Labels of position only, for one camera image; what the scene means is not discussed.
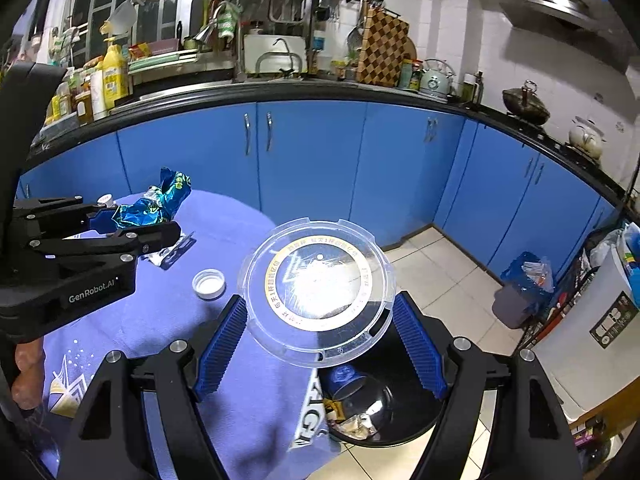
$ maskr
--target printed label on lid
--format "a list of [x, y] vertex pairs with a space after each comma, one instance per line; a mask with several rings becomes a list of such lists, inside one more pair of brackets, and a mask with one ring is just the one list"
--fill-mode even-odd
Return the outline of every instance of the printed label on lid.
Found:
[[308, 236], [278, 251], [264, 277], [273, 312], [309, 332], [346, 325], [366, 306], [371, 267], [353, 245], [332, 236]]

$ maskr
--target black countertop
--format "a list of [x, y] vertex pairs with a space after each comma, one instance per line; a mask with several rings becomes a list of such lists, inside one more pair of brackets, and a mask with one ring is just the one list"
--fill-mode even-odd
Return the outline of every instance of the black countertop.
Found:
[[322, 80], [242, 83], [210, 88], [195, 86], [186, 87], [183, 91], [174, 89], [164, 96], [125, 105], [107, 118], [80, 126], [48, 142], [46, 150], [34, 149], [24, 171], [97, 137], [168, 115], [247, 102], [295, 100], [364, 101], [462, 115], [496, 128], [538, 150], [581, 178], [614, 206], [620, 204], [625, 193], [625, 190], [598, 166], [578, 156], [570, 148], [559, 144], [555, 139], [547, 136], [541, 128], [492, 108], [479, 105], [441, 104], [412, 92]]

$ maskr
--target purple tablecloth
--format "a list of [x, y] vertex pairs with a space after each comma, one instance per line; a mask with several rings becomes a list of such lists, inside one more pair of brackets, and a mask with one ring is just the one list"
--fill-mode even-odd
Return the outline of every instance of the purple tablecloth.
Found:
[[[139, 195], [118, 200], [135, 202]], [[190, 338], [203, 321], [218, 316], [236, 293], [238, 272], [274, 227], [260, 212], [225, 196], [194, 190], [176, 221], [196, 243], [168, 270], [138, 263], [136, 292], [45, 338], [44, 408], [31, 420], [47, 467], [56, 473], [60, 447], [93, 373], [113, 349], [127, 357], [160, 351], [177, 338]], [[191, 280], [202, 269], [221, 270], [226, 291], [200, 300]], [[338, 453], [327, 435], [311, 446], [291, 449], [305, 400], [310, 370], [288, 365], [265, 352], [245, 331], [220, 388], [198, 408], [207, 433], [232, 480], [299, 480]], [[149, 431], [162, 480], [175, 478], [154, 398], [145, 394]]]

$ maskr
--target cutting board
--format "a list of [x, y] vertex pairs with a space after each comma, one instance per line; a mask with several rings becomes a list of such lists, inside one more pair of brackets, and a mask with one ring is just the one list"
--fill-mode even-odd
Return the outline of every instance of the cutting board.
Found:
[[385, 9], [369, 9], [358, 59], [358, 82], [395, 87], [408, 34], [407, 22]]

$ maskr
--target blue trash bag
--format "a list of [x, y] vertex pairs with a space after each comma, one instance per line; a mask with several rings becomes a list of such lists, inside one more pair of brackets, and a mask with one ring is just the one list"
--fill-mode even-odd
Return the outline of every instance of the blue trash bag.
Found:
[[[545, 288], [536, 284], [522, 269], [522, 266], [526, 262], [536, 264], [544, 263], [535, 254], [525, 251], [512, 261], [511, 265], [500, 275], [500, 279], [504, 282], [504, 285], [513, 286], [521, 297], [529, 302], [530, 305], [527, 310], [535, 316], [539, 309], [545, 306], [551, 299], [553, 295], [553, 283], [545, 283]], [[549, 272], [548, 275], [548, 279], [553, 280], [551, 272]]]

